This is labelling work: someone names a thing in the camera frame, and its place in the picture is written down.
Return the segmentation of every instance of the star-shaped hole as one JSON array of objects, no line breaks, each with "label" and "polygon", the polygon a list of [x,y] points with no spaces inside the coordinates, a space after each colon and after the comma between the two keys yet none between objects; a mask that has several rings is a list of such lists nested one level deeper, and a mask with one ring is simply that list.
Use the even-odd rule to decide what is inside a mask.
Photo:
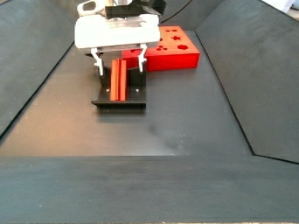
[{"label": "star-shaped hole", "polygon": [[172,40],[181,40],[181,37],[173,36]]}]

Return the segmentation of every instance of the red bar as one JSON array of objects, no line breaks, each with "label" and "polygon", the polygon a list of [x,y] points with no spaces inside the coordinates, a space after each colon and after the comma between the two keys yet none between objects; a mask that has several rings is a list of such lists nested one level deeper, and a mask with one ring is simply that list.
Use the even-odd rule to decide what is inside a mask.
[{"label": "red bar", "polygon": [[121,59],[112,60],[109,100],[126,100],[126,62]]},{"label": "red bar", "polygon": [[126,62],[121,61],[121,72],[120,72],[120,97],[118,100],[122,102],[126,100]]},{"label": "red bar", "polygon": [[109,100],[112,102],[117,100],[117,61],[116,60],[112,60],[112,67],[110,67]]}]

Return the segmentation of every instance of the red shape sorter block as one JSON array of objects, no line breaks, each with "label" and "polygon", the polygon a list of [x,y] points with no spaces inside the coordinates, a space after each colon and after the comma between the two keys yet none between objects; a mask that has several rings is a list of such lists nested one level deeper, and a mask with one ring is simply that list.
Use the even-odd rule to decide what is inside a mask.
[{"label": "red shape sorter block", "polygon": [[[198,63],[200,51],[193,45],[180,26],[161,26],[161,39],[157,47],[146,49],[146,71],[161,71],[194,68]],[[126,68],[137,67],[137,55],[141,50],[122,51]]]}]

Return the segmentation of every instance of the black holder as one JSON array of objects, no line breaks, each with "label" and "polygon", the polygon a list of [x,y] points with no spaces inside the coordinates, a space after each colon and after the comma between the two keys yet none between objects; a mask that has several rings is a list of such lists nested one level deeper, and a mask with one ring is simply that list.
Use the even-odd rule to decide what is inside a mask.
[{"label": "black holder", "polygon": [[97,100],[90,103],[100,109],[144,109],[145,108],[145,63],[144,72],[140,73],[138,67],[126,70],[126,89],[125,101],[109,100],[110,68],[104,66],[104,73],[98,76],[100,91]]}]

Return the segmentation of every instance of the circular hole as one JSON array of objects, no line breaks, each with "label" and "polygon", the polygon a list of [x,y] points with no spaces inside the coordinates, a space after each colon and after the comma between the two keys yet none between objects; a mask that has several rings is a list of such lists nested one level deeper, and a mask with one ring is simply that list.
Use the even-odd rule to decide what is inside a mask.
[{"label": "circular hole", "polygon": [[188,46],[186,46],[186,45],[177,45],[177,48],[178,48],[180,50],[186,50],[186,49],[188,49]]}]

